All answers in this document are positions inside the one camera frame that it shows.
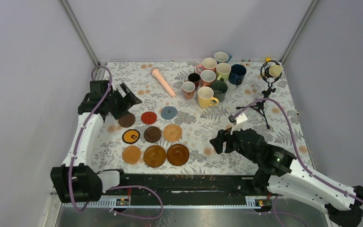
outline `orange coaster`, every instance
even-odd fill
[[[156,122],[156,113],[145,112],[141,115],[141,120],[145,124],[153,124]]]
[[[140,132],[135,129],[130,129],[124,132],[122,139],[123,142],[133,144],[140,138]]]
[[[164,128],[164,138],[169,142],[176,142],[182,137],[183,130],[177,124],[169,124]]]
[[[189,160],[190,152],[185,145],[174,144],[169,147],[166,157],[170,164],[174,166],[182,166]]]
[[[147,166],[157,168],[166,161],[165,149],[158,145],[148,147],[144,152],[144,162]]]
[[[123,150],[121,157],[125,163],[134,164],[140,159],[141,150],[136,146],[128,146]]]

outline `white wall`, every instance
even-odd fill
[[[311,0],[69,0],[101,61],[280,59]]]
[[[320,1],[285,71],[317,168],[363,186],[363,1]]]
[[[60,3],[0,0],[0,227],[34,227],[93,65]]]

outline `wooden coaster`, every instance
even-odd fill
[[[182,137],[183,130],[177,124],[169,124],[164,128],[164,138],[169,142],[176,142]]]
[[[124,132],[122,139],[123,142],[133,144],[140,138],[140,132],[135,129],[130,129]]]
[[[147,142],[155,143],[162,137],[162,131],[155,126],[147,128],[144,132],[144,139]]]
[[[125,163],[134,164],[140,159],[141,150],[136,146],[128,146],[123,150],[121,157]]]
[[[156,122],[156,113],[145,112],[141,115],[141,120],[145,124],[153,124]]]
[[[170,164],[174,166],[182,166],[187,163],[190,158],[189,149],[182,144],[174,144],[169,147],[166,157]]]
[[[123,128],[128,128],[134,125],[136,122],[136,117],[132,113],[127,113],[118,120],[119,125]]]
[[[158,145],[148,147],[144,152],[144,162],[147,166],[157,168],[166,161],[165,149]]]

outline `floral tablecloth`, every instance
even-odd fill
[[[118,122],[109,115],[97,138],[93,154],[92,169],[94,171],[122,168],[126,173],[145,174],[219,174],[219,175],[253,175],[258,167],[237,152],[218,155],[209,143],[220,129],[232,126],[228,120],[229,114],[237,112],[237,106],[245,106],[254,99],[262,98],[261,91],[267,88],[265,81],[259,77],[261,62],[231,62],[242,64],[247,68],[247,75],[240,86],[227,82],[229,90],[226,98],[218,106],[201,109],[197,102],[197,93],[192,100],[186,100],[182,95],[184,78],[195,70],[198,62],[108,62],[107,67],[113,75],[113,86],[124,82],[139,97],[143,103],[130,108],[135,114],[136,122],[130,128],[122,128]],[[170,97],[159,82],[150,74],[151,67],[158,67],[174,89],[177,96]],[[290,90],[285,76],[275,83],[276,92],[271,98],[277,100],[287,112],[294,135],[297,140],[303,161],[311,166],[310,157],[303,137],[303,132],[298,121]],[[178,113],[172,120],[164,120],[161,110],[165,106],[174,106]],[[156,143],[144,140],[143,133],[149,125],[141,121],[141,115],[146,111],[155,112],[158,116],[153,124],[164,129],[169,124],[177,124],[183,129],[182,138],[175,143],[184,144],[190,150],[190,158],[183,166],[172,166],[166,161],[158,168],[148,167],[143,160],[146,148],[157,144],[167,150],[172,144],[163,137]],[[256,111],[246,110],[248,117],[246,128],[253,128],[258,134],[265,137],[268,143],[280,146],[294,153],[292,141],[287,124],[282,113],[273,103],[265,103],[270,130],[266,129],[265,121]],[[123,150],[130,146],[122,141],[123,133],[128,129],[136,129],[141,133],[137,143],[133,144],[141,149],[141,158],[136,164],[127,164],[122,160]]]

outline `pink mug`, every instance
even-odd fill
[[[204,70],[211,70],[211,71],[215,72],[217,64],[218,64],[218,62],[215,59],[206,58],[202,61],[202,64],[197,65],[195,69],[198,74],[201,74],[202,71],[204,71]]]

